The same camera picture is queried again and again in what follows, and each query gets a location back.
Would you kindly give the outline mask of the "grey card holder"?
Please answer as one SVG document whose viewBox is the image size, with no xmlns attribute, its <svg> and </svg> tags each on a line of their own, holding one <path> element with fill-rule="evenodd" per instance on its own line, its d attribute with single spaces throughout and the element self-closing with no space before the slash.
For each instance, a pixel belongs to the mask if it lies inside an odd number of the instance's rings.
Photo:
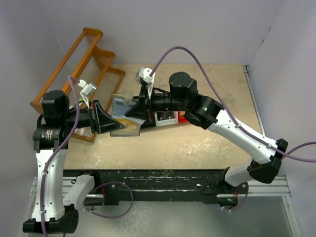
<svg viewBox="0 0 316 237">
<path fill-rule="evenodd" d="M 122 96 L 118 94 L 113 95 L 111 116 L 123 125 L 122 129 L 111 131 L 111 137 L 136 137 L 140 135 L 141 125 L 145 122 L 142 119 L 130 118 L 125 114 L 138 102 L 133 99 L 131 94 Z"/>
</svg>

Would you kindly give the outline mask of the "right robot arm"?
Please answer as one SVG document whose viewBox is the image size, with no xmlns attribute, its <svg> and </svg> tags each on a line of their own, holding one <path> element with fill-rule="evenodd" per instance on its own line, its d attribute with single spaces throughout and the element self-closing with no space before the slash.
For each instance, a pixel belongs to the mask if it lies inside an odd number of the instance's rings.
<svg viewBox="0 0 316 237">
<path fill-rule="evenodd" d="M 169 78 L 169 91 L 155 93 L 155 74 L 149 68 L 141 68 L 136 81 L 141 84 L 138 102 L 125 114 L 126 117 L 152 120 L 155 112 L 184 112 L 184 118 L 197 127 L 214 132 L 247 152 L 251 159 L 241 165 L 228 167 L 220 180 L 220 189 L 231 193 L 240 184 L 250 180 L 270 184 L 281 167 L 282 153 L 288 143 L 274 140 L 230 118 L 222 104 L 198 93 L 197 81 L 185 72 L 173 73 Z"/>
</svg>

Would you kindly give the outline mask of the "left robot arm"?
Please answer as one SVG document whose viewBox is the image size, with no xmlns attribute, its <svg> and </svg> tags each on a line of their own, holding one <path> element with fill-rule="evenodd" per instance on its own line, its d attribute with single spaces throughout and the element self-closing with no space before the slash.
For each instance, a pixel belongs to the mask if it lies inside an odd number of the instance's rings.
<svg viewBox="0 0 316 237">
<path fill-rule="evenodd" d="M 43 113 L 33 133 L 37 195 L 32 216 L 23 223 L 23 232 L 72 234 L 78 226 L 78 209 L 84 195 L 99 192 L 102 182 L 93 175 L 80 175 L 70 193 L 62 196 L 68 141 L 76 128 L 89 127 L 93 133 L 103 134 L 120 130 L 123 125 L 105 112 L 98 100 L 89 102 L 85 109 L 70 109 L 70 100 L 62 90 L 45 93 L 41 105 Z"/>
</svg>

